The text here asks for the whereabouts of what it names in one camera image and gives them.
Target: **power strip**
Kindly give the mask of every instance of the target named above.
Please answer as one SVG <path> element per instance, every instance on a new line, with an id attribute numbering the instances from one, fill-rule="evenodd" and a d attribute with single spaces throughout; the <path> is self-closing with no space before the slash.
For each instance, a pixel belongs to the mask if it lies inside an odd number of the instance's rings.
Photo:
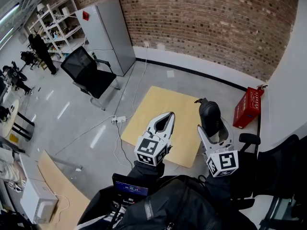
<path id="1" fill-rule="evenodd" d="M 112 118 L 112 124 L 116 123 L 123 123 L 126 121 L 126 116 L 121 116 L 121 117 L 113 117 Z"/>

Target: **refrigerator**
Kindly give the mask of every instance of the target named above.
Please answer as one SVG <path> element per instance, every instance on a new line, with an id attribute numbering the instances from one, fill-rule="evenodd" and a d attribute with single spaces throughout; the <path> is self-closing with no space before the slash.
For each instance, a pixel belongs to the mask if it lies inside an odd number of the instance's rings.
<path id="1" fill-rule="evenodd" d="M 135 55 L 119 0 L 103 0 L 78 10 L 76 16 L 97 59 L 108 61 L 116 75 L 124 76 L 135 62 Z"/>

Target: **round table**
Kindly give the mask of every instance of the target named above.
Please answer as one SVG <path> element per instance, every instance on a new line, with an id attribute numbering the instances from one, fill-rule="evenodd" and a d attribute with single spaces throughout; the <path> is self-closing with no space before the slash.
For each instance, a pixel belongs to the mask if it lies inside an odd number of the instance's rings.
<path id="1" fill-rule="evenodd" d="M 21 113 L 18 112 L 18 107 L 19 107 L 19 101 L 18 100 L 15 100 L 13 102 L 12 106 L 14 107 L 14 110 L 11 112 L 11 118 L 7 122 L 3 123 L 2 136 L 7 137 L 8 134 L 10 133 L 10 131 L 13 130 L 17 134 L 24 137 L 26 140 L 30 140 L 32 138 L 33 131 L 34 131 L 34 126 L 35 126 L 34 123 L 31 122 L 29 119 L 27 119 L 25 116 L 23 116 Z M 28 126 L 26 128 L 23 128 L 20 125 L 18 125 L 17 123 L 15 123 L 15 119 L 16 119 L 17 115 L 28 123 Z"/>

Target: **black baseboard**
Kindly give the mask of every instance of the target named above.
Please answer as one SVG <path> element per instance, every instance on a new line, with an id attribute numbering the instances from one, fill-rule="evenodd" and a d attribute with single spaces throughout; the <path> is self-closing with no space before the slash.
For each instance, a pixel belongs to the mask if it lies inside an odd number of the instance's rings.
<path id="1" fill-rule="evenodd" d="M 141 58 L 136 58 L 136 60 L 142 61 L 142 62 L 146 61 L 145 59 L 141 59 Z M 205 78 L 209 78 L 209 79 L 212 79 L 212 80 L 215 80 L 215 81 L 227 84 L 227 85 L 229 85 L 231 87 L 234 87 L 236 89 L 242 90 L 244 92 L 246 92 L 246 90 L 247 90 L 247 88 L 242 87 L 242 86 L 240 86 L 238 84 L 235 84 L 233 82 L 229 82 L 229 81 L 226 81 L 226 80 L 223 80 L 223 79 L 220 79 L 220 78 L 217 78 L 217 77 L 214 77 L 214 76 L 211 76 L 209 74 L 202 73 L 202 72 L 199 72 L 199 71 L 194 71 L 194 70 L 190 70 L 190 69 L 187 69 L 187 68 L 184 68 L 184 67 L 179 67 L 179 66 L 175 66 L 175 65 L 171 65 L 171 64 L 166 64 L 166 63 L 162 63 L 162 62 L 154 61 L 154 60 L 147 60 L 147 62 L 151 63 L 151 64 L 156 64 L 156 65 L 159 65 L 159 66 L 163 66 L 163 67 L 169 67 L 169 68 L 177 69 L 177 70 L 180 70 L 180 71 L 185 71 L 185 72 L 192 73 L 192 74 L 195 74 L 195 75 L 198 75 L 198 76 L 202 76 L 202 77 L 205 77 Z"/>

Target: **ceiling light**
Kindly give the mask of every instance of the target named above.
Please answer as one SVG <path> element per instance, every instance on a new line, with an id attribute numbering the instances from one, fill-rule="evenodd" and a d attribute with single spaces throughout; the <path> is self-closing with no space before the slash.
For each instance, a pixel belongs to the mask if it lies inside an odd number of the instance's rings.
<path id="1" fill-rule="evenodd" d="M 14 27 L 12 27 L 9 32 L 1 39 L 0 44 L 3 42 L 3 40 L 12 32 L 12 30 L 14 29 Z"/>
<path id="2" fill-rule="evenodd" d="M 0 50 L 2 50 L 2 48 L 4 47 L 4 45 L 11 39 L 12 36 L 10 36 L 8 40 L 6 40 L 6 42 L 2 45 L 2 47 L 0 48 Z"/>
<path id="3" fill-rule="evenodd" d="M 6 15 L 4 15 L 4 16 L 1 18 L 0 24 L 1 24 L 3 21 L 5 21 L 11 14 L 13 14 L 13 13 L 16 11 L 16 9 L 18 9 L 18 7 L 19 7 L 19 3 L 17 3 L 14 7 L 12 7 L 11 10 L 8 11 L 8 12 L 6 13 Z"/>

